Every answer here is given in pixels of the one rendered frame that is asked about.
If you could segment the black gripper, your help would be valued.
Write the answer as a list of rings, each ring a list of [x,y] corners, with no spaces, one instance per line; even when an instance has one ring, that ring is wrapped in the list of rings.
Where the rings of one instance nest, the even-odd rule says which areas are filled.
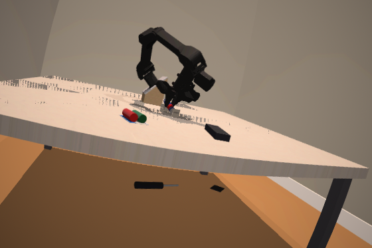
[[[183,83],[185,84],[186,81],[188,82],[188,85],[193,84],[192,83],[193,80],[189,80],[188,78],[185,78],[181,73],[180,74],[177,73],[177,76],[178,76],[177,80],[175,82],[172,82],[173,86],[170,86],[168,82],[163,81],[163,80],[159,80],[155,84],[158,90],[160,91],[160,93],[165,94],[165,107],[167,107],[170,102],[173,106],[181,102],[181,99],[180,99],[181,95],[180,95],[180,90],[179,90],[179,87],[181,84]]]

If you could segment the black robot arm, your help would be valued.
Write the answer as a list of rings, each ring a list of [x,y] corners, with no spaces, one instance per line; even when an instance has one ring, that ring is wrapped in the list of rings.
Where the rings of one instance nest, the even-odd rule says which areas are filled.
[[[149,88],[159,81],[153,73],[155,68],[153,63],[150,61],[152,46],[156,41],[159,41],[162,45],[178,56],[179,62],[184,66],[181,74],[185,78],[188,78],[189,80],[194,79],[193,82],[206,92],[213,87],[216,80],[205,72],[205,68],[207,67],[206,60],[199,49],[185,46],[168,32],[165,32],[163,27],[156,27],[154,29],[150,27],[148,30],[139,34],[141,60],[136,67],[138,78],[140,80],[145,79]],[[201,64],[197,66],[199,63]],[[181,84],[179,87],[181,95],[180,99],[188,103],[191,101],[196,102],[200,97],[200,93],[193,90],[194,87],[194,84],[188,85],[187,81],[185,84]]]

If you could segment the black-handled screwdriver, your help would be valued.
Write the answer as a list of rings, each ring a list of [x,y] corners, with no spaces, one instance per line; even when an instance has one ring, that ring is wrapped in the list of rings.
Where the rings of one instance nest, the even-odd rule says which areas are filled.
[[[163,187],[179,186],[179,184],[167,184],[163,182],[134,182],[136,189],[163,189]]]

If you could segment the blue and red battery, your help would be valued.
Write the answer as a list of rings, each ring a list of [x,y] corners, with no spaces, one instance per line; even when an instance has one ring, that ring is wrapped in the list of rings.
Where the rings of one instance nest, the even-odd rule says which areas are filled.
[[[170,111],[170,110],[173,110],[174,107],[173,107],[173,105],[171,103],[169,103],[169,105],[167,106],[167,109]]]

